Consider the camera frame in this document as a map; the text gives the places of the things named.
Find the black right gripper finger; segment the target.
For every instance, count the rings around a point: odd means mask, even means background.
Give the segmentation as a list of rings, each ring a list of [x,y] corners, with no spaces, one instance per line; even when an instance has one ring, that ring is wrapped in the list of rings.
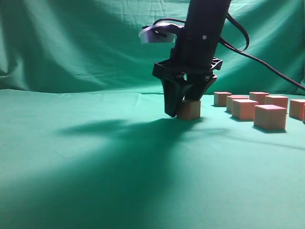
[[[164,112],[170,117],[177,115],[180,102],[191,85],[183,78],[166,78],[162,80],[164,93]]]
[[[188,74],[187,83],[191,84],[185,95],[186,100],[200,100],[209,87],[217,80],[217,76],[211,74]]]

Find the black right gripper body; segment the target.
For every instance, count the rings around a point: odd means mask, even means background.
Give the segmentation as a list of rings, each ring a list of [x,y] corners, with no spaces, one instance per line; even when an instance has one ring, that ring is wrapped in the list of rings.
[[[153,76],[166,79],[213,73],[213,59],[230,4],[229,0],[190,1],[170,58],[154,65]]]

